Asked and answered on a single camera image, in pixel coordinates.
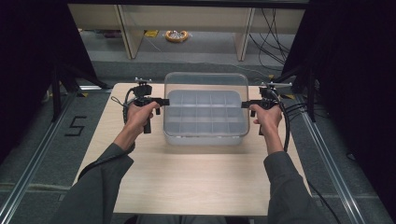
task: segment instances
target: black tape marking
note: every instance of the black tape marking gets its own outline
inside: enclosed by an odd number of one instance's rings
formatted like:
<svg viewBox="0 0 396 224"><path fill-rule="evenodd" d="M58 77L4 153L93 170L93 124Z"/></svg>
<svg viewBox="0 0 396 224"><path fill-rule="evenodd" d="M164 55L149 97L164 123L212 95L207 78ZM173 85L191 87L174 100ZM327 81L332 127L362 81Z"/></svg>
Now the black tape marking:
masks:
<svg viewBox="0 0 396 224"><path fill-rule="evenodd" d="M80 126L80 125L74 125L74 122L76 121L76 119L86 119L87 116L74 116L72 123L70 124L69 128L76 128L79 129L78 133L67 133L64 136L67 137L78 137L81 135L82 130L85 128L85 126Z"/></svg>

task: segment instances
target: gray jacket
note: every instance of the gray jacket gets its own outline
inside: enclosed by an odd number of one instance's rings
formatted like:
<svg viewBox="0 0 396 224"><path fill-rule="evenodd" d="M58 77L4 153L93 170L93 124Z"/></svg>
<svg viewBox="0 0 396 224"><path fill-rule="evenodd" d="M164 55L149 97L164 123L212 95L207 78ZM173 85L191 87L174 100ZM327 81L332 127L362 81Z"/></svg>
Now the gray jacket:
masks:
<svg viewBox="0 0 396 224"><path fill-rule="evenodd" d="M120 153L111 144L100 159ZM125 155L91 169L69 190L50 223L110 223L120 182L133 163ZM271 182L268 223L328 223L286 152L271 154L264 166Z"/></svg>

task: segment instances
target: hand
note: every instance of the hand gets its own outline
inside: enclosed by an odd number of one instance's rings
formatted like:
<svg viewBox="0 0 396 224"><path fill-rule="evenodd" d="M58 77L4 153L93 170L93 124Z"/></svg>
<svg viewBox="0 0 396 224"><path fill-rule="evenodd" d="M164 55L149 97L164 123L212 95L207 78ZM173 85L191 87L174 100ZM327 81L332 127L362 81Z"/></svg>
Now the hand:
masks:
<svg viewBox="0 0 396 224"><path fill-rule="evenodd" d="M136 130L137 134L141 134L144 129L143 127L147 124L147 120L153 117L152 110L157 108L160 108L160 105L156 102L151 102L150 104L141 107L130 104L125 125Z"/></svg>
<svg viewBox="0 0 396 224"><path fill-rule="evenodd" d="M148 119L153 117L152 110L160 108L156 102L139 107L130 104L128 108L127 122L122 131L117 135L114 143L123 150L128 150L136 140L137 136L144 130Z"/></svg>
<svg viewBox="0 0 396 224"><path fill-rule="evenodd" d="M282 120L279 105L275 105L269 110L265 110L259 105L251 105L249 109L256 111L257 119L254 119L253 123L261 125L261 131L265 138L268 155L277 151L283 151L282 142L277 132L279 122Z"/></svg>
<svg viewBox="0 0 396 224"><path fill-rule="evenodd" d="M253 120L253 123L261 125L262 134L277 132L279 122L282 120L279 105L275 105L269 110L265 110L259 105L251 105L249 109L256 111L257 119Z"/></svg>

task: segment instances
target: wooden board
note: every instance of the wooden board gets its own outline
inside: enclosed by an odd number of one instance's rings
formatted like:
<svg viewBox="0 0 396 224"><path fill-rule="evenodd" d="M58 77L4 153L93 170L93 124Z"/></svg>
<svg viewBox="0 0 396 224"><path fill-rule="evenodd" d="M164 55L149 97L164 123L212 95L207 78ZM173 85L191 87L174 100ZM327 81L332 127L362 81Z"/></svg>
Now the wooden board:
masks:
<svg viewBox="0 0 396 224"><path fill-rule="evenodd" d="M135 83L117 84L111 96L123 101ZM163 98L163 84L151 84L152 97ZM249 87L249 99L260 99ZM108 100L80 170L96 160L123 126L122 108ZM279 133L285 136L284 122ZM163 115L151 120L151 134L141 134L130 154L134 165L122 179L114 212L136 214L266 216L270 183L263 166L267 156L259 125L238 146L171 146L163 134ZM304 177L292 137L289 154Z"/></svg>

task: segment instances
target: gray floor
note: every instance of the gray floor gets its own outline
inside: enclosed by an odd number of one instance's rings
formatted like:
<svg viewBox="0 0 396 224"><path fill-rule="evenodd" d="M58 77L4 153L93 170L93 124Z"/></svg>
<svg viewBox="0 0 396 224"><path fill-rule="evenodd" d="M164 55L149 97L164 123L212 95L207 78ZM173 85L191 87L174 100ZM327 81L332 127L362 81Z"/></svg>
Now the gray floor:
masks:
<svg viewBox="0 0 396 224"><path fill-rule="evenodd" d="M155 82L163 82L164 76L170 72L187 71L242 73L248 77L251 85L255 85L260 81L268 80L269 75L277 77L280 74L278 71L261 66L259 51L251 40L247 46L246 59L238 62L232 34L191 32L186 42L174 44L167 42L163 32L160 32L156 38L143 39L137 57L132 61L127 59L120 38L104 38L101 34L92 31L82 32L81 36L98 77L108 84L132 82L135 77L147 77ZM259 35L253 36L256 41L262 42ZM279 36L281 43L286 47L290 47L293 38L293 35ZM278 50L267 48L281 57ZM261 60L270 68L282 68L282 64L268 56L262 55ZM91 85L84 80L79 80L79 83ZM109 93L89 93L87 97L78 97L74 100L11 223L48 222L74 181L108 96ZM295 103L293 100L286 101L287 105ZM49 127L51 109L51 101L43 103L23 140L1 164L1 203L19 180ZM316 105L315 109L318 128L367 223L392 223L359 165L346 157L347 147L332 125L331 115L326 113L322 105ZM78 119L75 123L84 126L84 130L79 137L65 136L67 133L76 132L69 128L75 116L86 116L85 119ZM300 114L296 114L291 121L291 133L306 178L323 195L341 222L351 223ZM335 223L329 209L323 205L318 195L311 191L323 213L331 223ZM128 216L128 214L115 214L112 223L123 223ZM255 223L265 223L265 217L254 217L254 219Z"/></svg>

